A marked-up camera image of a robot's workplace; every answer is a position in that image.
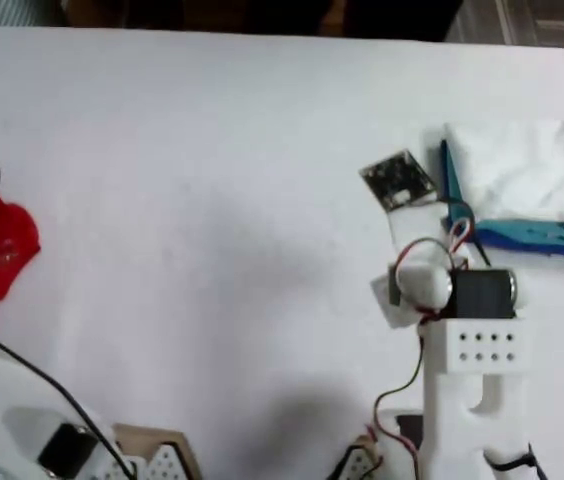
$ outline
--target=wire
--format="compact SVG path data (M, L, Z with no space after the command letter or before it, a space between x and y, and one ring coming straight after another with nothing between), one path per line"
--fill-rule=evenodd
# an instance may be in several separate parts
M462 227L460 233L458 233L458 227ZM449 251L455 253L462 246L462 244L467 240L467 238L473 233L473 224L469 217L462 217L456 220L451 228L449 229Z
M473 225L473 232L471 233L469 238L475 244L475 248L477 248L478 253L480 254L480 257L482 257L482 261L484 261L484 263L486 264L487 267L490 267L491 266L491 259L486 254L486 251L484 250L484 246L482 245L480 238L478 237L477 233L475 232L475 214L473 213L473 209L471 208L471 206L468 203L466 203L464 200L461 200L461 199L455 198L455 197L440 197L440 198L438 198L437 201L442 202L442 203L446 203L449 206L459 205L459 206L463 207L464 209L466 209L468 211L469 219L471 220L471 224Z
M75 398L73 398L73 396L66 390L66 388L64 388L53 377L44 373L38 367L36 367L32 363L30 363L29 361L25 360L24 358L22 358L20 355L15 353L13 350L11 350L6 345L0 343L0 350L2 350L4 353L9 355L11 358L16 360L17 362L19 362L20 364L22 364L23 366L25 366L29 370L31 370L33 373L35 373L39 377L42 377L43 380L45 380L53 388L55 388L66 399L66 401L69 402L69 404L75 409L75 411L82 418L82 420L84 420L84 423L86 423L86 425L93 432L93 434L96 436L96 438L104 445L104 448L106 448L107 451L111 454L111 456L115 459L115 461L120 466L122 473L124 473L124 476L127 477L129 480L135 480L135 475L133 475L133 473L131 473L129 468L124 463L124 460L122 460L122 458L120 457L118 452L115 451L115 448L113 448L113 445L111 445L111 442L109 442L107 440L107 438L100 431L100 429L95 424L95 422L93 422L93 420L91 419L89 414L84 411L84 408L82 408L82 406L78 403L78 401Z
M373 465L371 468L369 468L366 472L364 472L359 480L364 480L365 478L369 478L371 475L373 475L373 472L375 472L378 468L382 466L383 463L384 463L384 457L380 456L376 464Z
M399 388L395 388L393 390L388 390L384 393L381 393L378 396L378 398L375 399L375 403L373 404L373 423L375 424L375 427L381 433L386 435L387 437L392 438L392 439L400 442L402 444L402 446L404 448L406 448L407 451L411 454L411 458L413 460L413 469L415 471L415 480L420 480L420 465L418 463L417 448L415 447L415 445L413 445L413 442L411 442L411 440L409 440L408 438L403 437L402 435L397 435L395 433L389 432L387 429L385 429L382 426L382 423L380 422L379 409L380 409L380 404L382 403L382 400L384 400L389 395L394 395L396 393L402 392L403 390L406 390L411 385L413 385L413 382L415 382L415 379L418 377L418 374L420 373L420 369L422 368L422 360L423 360L423 357L424 357L424 339L422 337L419 337L419 344L420 344L420 355L418 357L418 363L417 363L417 365L415 367L415 371L413 372L413 375L411 376L409 381L406 382L404 385L402 385Z

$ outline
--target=white tabletop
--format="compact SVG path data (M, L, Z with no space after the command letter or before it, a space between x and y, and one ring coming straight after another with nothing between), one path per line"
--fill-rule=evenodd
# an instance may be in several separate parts
M42 243L0 339L186 432L205 478L324 478L417 355L369 285L395 252L358 169L510 117L564 118L564 50L0 30L0 192ZM530 423L564 478L564 260L492 256L533 280Z

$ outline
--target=white towel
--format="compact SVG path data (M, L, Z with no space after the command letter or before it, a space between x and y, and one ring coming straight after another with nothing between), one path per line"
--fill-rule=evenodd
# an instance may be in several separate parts
M564 121L447 124L476 218L564 221Z

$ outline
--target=black wire cable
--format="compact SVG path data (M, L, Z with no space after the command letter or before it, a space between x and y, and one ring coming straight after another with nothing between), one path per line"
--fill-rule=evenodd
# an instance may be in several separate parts
M36 367L32 363L30 363L29 361L25 360L24 358L22 358L20 355L15 353L13 350L11 350L6 345L0 343L0 350L2 350L4 353L9 355L11 358L16 360L18 363L22 364L23 366L25 366L26 368L31 370L36 375L42 377L43 380L47 381L53 388L55 388L66 399L66 401L69 402L69 404L75 409L75 411L82 418L82 420L84 420L84 423L86 423L86 425L93 432L93 434L96 436L96 438L108 450L108 452L111 454L111 456L115 459L115 461L120 466L120 469L122 470L122 473L124 473L124 476L127 477L129 480L135 480L135 475L133 473L131 473L131 471L128 469L128 467L124 463L124 460L122 460L122 458L120 457L118 452L116 452L115 449L113 448L113 445L111 445L111 442L109 442L107 440L107 438L100 431L100 429L95 424L95 422L93 422L93 420L91 420L91 417L89 417L89 414L84 411L82 406L78 403L78 401L75 398L73 398L73 396L67 391L66 388L64 388L53 377L44 373L38 367Z
M438 201L440 201L442 203L446 203L449 206L458 205L460 207L463 207L465 210L467 210L468 215L469 215L469 220L471 221L471 223L473 224L473 227L474 227L473 233L471 234L470 239L475 244L475 248L477 248L478 253L480 254L480 257L482 257L482 260L484 261L484 263L488 267L490 267L491 266L491 259L486 254L486 251L484 250L484 246L482 245L482 242L480 241L480 238L478 237L478 234L476 232L475 214L473 213L473 209L471 208L471 206L468 203L466 203L464 200L461 200L459 198L454 198L454 197L440 197L438 199Z
M371 468L369 468L366 472L364 472L364 474L360 477L360 480L364 478L369 478L371 475L373 475L373 472L375 472L378 468L382 466L383 463L384 463L384 457L378 458L377 463L373 465Z

